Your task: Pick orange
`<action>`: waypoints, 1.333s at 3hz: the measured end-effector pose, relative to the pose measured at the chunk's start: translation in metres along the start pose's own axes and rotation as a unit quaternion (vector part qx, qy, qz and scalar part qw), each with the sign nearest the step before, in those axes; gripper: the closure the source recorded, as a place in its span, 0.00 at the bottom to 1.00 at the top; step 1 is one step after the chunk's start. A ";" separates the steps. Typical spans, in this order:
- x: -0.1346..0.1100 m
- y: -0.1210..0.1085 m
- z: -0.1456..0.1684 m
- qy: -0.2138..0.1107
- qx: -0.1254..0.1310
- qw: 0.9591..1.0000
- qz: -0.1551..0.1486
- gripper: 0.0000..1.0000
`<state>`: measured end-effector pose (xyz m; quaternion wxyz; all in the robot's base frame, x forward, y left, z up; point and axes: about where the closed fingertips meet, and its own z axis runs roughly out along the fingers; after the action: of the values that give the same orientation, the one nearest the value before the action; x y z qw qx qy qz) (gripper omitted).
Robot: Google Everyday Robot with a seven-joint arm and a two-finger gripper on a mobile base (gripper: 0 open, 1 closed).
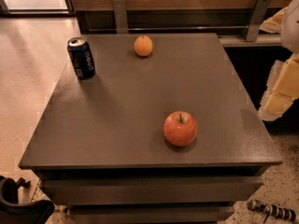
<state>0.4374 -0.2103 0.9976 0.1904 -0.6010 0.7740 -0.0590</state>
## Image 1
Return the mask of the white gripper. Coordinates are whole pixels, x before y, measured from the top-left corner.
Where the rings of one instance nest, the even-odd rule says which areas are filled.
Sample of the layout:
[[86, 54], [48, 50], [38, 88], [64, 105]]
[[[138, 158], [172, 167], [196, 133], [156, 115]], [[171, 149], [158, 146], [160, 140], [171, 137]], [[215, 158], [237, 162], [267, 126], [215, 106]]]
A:
[[[299, 52], [299, 0], [292, 0], [269, 19], [262, 22], [260, 30], [269, 34], [280, 33], [281, 44], [291, 52]], [[299, 56], [287, 61], [276, 60], [271, 67], [258, 109], [264, 121], [274, 121], [299, 98]]]

